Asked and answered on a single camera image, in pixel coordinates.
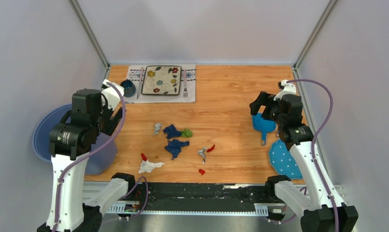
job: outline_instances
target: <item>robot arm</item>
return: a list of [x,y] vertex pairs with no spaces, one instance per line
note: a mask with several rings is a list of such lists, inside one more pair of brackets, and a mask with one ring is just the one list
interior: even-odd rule
[[352,231],[358,219],[358,212],[354,206],[346,206],[335,190],[317,153],[316,145],[315,155],[312,155],[311,141],[314,136],[311,129],[302,123],[303,104],[301,97],[295,95],[295,85],[283,80],[278,86],[282,91],[277,95],[266,92],[259,94],[250,104],[251,114],[256,115],[261,106],[266,106],[261,117],[275,121],[278,125],[279,137],[297,162],[310,196],[308,198],[298,191],[287,176],[269,177],[266,186],[271,190],[271,195],[284,201],[301,218],[303,232],[328,231],[333,226],[335,215],[331,199],[318,172],[318,169],[321,170],[338,209],[340,228],[343,231]]
[[[103,82],[106,88],[102,92],[94,89],[77,91],[72,96],[72,110],[65,114],[49,134],[49,151],[52,154],[54,172],[52,204],[49,217],[46,223],[38,228],[38,232],[51,232],[54,227],[57,232],[97,231],[108,208],[128,192],[129,184],[134,185],[132,175],[116,174],[106,188],[82,203],[83,180],[88,159],[70,168],[65,173],[63,182],[58,182],[63,170],[89,154],[92,144],[96,143],[101,132],[112,135],[119,124],[122,109],[115,114],[114,112],[120,98],[116,91],[109,87],[108,82]],[[112,85],[123,94],[121,86],[113,83]],[[56,225],[57,209],[59,221]]]

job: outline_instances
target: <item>white wall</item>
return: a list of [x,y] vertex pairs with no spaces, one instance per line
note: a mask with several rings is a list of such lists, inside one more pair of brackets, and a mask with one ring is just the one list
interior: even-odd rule
[[294,63],[328,0],[78,0],[110,63]]
[[[359,231],[389,231],[389,0],[339,1],[300,70],[334,94],[320,139],[333,179],[359,211]],[[305,86],[319,125],[328,97]]]
[[33,232],[46,221],[52,166],[33,153],[32,133],[103,75],[66,0],[0,0],[0,231]]

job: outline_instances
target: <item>wood grain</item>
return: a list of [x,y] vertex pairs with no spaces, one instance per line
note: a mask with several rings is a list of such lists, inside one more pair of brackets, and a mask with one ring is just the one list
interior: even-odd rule
[[[127,66],[113,66],[109,80],[120,84],[127,71]],[[138,177],[140,154],[145,153],[149,161],[165,163],[144,174],[151,182],[264,183],[277,174],[268,150],[278,138],[270,133],[267,145],[261,146],[248,105],[260,91],[277,93],[283,79],[293,79],[290,66],[197,66],[196,102],[128,104],[125,125],[115,139],[119,151],[113,165],[102,175],[85,179],[109,181],[117,172]],[[162,131],[153,136],[155,123],[193,131],[192,138],[179,138],[189,140],[190,146],[183,147],[175,160],[164,149],[167,139]],[[216,148],[206,153],[203,165],[197,151],[213,144]],[[206,173],[202,176],[199,169]]]

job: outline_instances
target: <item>gray floor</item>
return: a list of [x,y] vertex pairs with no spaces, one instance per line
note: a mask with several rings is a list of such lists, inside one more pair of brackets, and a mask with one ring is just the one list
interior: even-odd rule
[[[292,215],[287,212],[286,218]],[[103,221],[116,218],[107,214]],[[274,225],[259,217],[140,215],[126,221],[102,225],[99,232],[300,232],[299,218]]]

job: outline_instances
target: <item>green crumpled paper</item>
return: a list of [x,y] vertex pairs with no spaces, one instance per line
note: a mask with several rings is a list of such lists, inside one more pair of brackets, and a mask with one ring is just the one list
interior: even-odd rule
[[191,138],[193,136],[193,132],[191,132],[191,130],[187,128],[184,128],[184,130],[182,130],[181,133],[182,135],[180,135],[180,137]]

